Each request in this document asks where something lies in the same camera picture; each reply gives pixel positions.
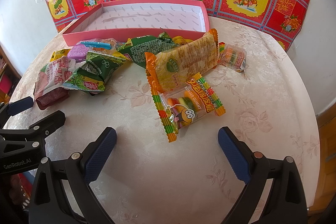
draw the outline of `purple package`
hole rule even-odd
[[[68,58],[75,59],[76,63],[81,62],[86,59],[86,54],[89,48],[78,42],[68,53]]]

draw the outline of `green snack package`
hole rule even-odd
[[[81,62],[62,87],[97,94],[105,89],[112,73],[126,62],[127,58],[115,51],[112,55],[88,51],[86,61]]]
[[[158,54],[159,52],[178,46],[179,44],[175,44],[170,36],[166,32],[163,32],[158,37],[145,35],[143,37],[129,38],[117,50],[140,67],[146,68],[145,52]]]

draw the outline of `yellow wrapper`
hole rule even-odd
[[[217,65],[217,31],[211,29],[201,38],[160,52],[146,54],[147,64],[154,62],[159,91],[172,90],[190,80],[196,73],[204,73]]]
[[[59,50],[59,51],[56,51],[56,52],[53,52],[51,58],[50,58],[50,62],[52,61],[55,61],[57,59],[60,59],[62,56],[67,56],[68,55],[68,52],[70,51],[71,49],[69,48],[64,48],[62,50]]]

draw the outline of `wooden door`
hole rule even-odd
[[[320,134],[320,174],[309,215],[323,212],[336,193],[336,104],[317,118]]]

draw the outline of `white floral tablecloth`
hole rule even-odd
[[[220,41],[246,49],[246,73],[217,66],[204,74],[227,112],[221,117],[209,114],[183,128],[177,141],[168,143],[145,70],[135,64],[119,68],[99,95],[71,91],[69,99],[45,111],[35,104],[12,117],[6,128],[28,128],[58,109],[63,111],[65,125],[46,139],[52,160],[81,152],[105,127],[115,128],[117,145],[91,187],[116,223],[221,223],[244,186],[217,143],[223,126],[229,126],[252,151],[281,160],[292,156],[311,206],[320,167],[319,135],[298,72],[270,35],[223,19],[209,20]],[[11,101],[33,96],[39,69],[54,50],[64,47],[61,34],[46,45]],[[269,188],[270,183],[252,220],[261,213]]]

